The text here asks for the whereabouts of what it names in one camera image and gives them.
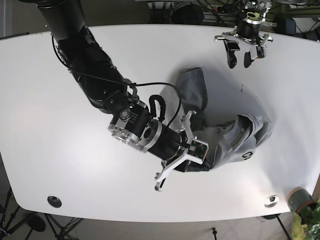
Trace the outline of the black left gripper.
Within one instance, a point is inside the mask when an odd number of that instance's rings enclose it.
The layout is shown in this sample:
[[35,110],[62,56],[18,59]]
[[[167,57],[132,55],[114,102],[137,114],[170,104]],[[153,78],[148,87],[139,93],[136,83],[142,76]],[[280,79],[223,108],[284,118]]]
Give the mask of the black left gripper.
[[258,57],[257,47],[263,46],[266,42],[273,42],[269,34],[260,36],[260,27],[264,21],[264,13],[244,11],[239,14],[239,21],[232,31],[215,36],[215,42],[224,43],[230,69],[237,65],[235,52],[240,50],[240,45],[248,47],[248,51],[244,54],[244,67],[248,68]]

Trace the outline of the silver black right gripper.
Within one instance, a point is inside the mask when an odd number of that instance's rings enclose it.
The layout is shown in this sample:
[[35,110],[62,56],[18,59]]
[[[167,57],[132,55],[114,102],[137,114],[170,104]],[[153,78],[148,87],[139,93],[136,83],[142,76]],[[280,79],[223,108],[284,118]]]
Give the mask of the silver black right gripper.
[[113,117],[108,130],[113,138],[125,143],[142,153],[151,153],[169,163],[161,172],[155,175],[155,187],[158,192],[171,171],[184,161],[203,164],[209,150],[209,145],[196,139],[191,129],[191,118],[197,112],[188,111],[179,123],[178,131],[168,128],[159,120],[152,118],[147,107],[133,104],[130,112],[123,110],[128,119]]

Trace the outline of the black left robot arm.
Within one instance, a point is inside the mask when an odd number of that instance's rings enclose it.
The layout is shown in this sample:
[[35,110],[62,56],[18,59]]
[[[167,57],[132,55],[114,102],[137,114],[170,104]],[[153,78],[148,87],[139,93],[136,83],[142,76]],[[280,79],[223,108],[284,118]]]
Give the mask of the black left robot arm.
[[266,15],[272,7],[270,0],[248,0],[243,8],[237,12],[239,21],[232,31],[216,35],[214,40],[223,41],[227,64],[230,69],[237,65],[235,52],[243,46],[247,49],[244,53],[244,67],[248,68],[255,60],[267,56],[267,42],[273,38],[269,34],[260,35],[260,27],[266,23]]

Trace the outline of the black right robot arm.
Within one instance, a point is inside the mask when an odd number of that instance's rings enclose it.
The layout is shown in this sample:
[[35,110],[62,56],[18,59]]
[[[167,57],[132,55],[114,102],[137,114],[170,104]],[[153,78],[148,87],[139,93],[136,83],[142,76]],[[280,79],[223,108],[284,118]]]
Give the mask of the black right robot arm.
[[37,0],[37,8],[51,31],[53,50],[68,68],[89,102],[101,112],[112,115],[111,135],[139,152],[149,152],[162,161],[155,176],[159,191],[169,173],[209,171],[209,145],[192,133],[191,121],[196,110],[183,111],[178,105],[181,129],[164,124],[168,103],[158,94],[142,102],[137,84],[122,77],[111,58],[85,25],[78,0]]

